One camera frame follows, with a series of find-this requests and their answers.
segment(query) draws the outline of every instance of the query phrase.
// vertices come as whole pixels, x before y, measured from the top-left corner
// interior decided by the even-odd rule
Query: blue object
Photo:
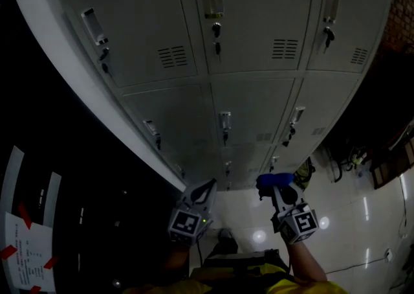
[[[262,174],[256,179],[257,184],[260,187],[277,186],[283,188],[289,186],[295,176],[291,173],[278,173],[278,174]]]

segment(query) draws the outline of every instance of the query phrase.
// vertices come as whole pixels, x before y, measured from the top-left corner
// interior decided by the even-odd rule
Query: person
[[[219,243],[202,267],[194,269],[189,278],[177,281],[177,270],[182,269],[189,253],[188,246],[178,243],[159,271],[158,285],[129,288],[124,294],[346,293],[327,280],[325,272],[303,242],[287,244],[292,276],[278,250],[237,254],[237,242],[228,229],[222,229],[218,239]]]

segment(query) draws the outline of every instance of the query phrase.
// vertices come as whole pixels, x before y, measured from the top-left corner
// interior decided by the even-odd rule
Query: brick wall
[[[387,25],[375,62],[384,51],[401,52],[414,43],[414,0],[392,0]]]

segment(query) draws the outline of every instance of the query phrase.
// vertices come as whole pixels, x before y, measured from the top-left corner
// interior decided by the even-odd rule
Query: wall outlet
[[[387,249],[386,250],[386,262],[390,263],[392,259],[393,259],[393,253],[391,252],[390,249]]]

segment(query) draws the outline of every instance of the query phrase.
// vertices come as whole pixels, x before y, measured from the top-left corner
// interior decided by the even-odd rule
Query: red tape
[[[59,259],[58,257],[52,257],[49,261],[47,261],[47,263],[43,267],[45,269],[52,269],[52,267],[56,264],[58,259]]]
[[[39,287],[39,286],[33,286],[32,289],[30,290],[30,294],[39,293],[40,290],[41,290],[41,287]]]
[[[15,252],[17,251],[17,249],[15,247],[13,247],[12,245],[9,245],[8,247],[5,247],[2,251],[1,251],[1,258],[3,260],[6,260],[7,258],[9,258],[10,256],[12,256]]]
[[[23,202],[20,202],[19,206],[17,207],[20,216],[23,218],[23,220],[25,221],[25,224],[27,226],[28,229],[30,229],[30,226],[32,226],[32,221],[30,220],[30,217],[28,216],[28,213],[26,211],[25,206],[23,205]]]

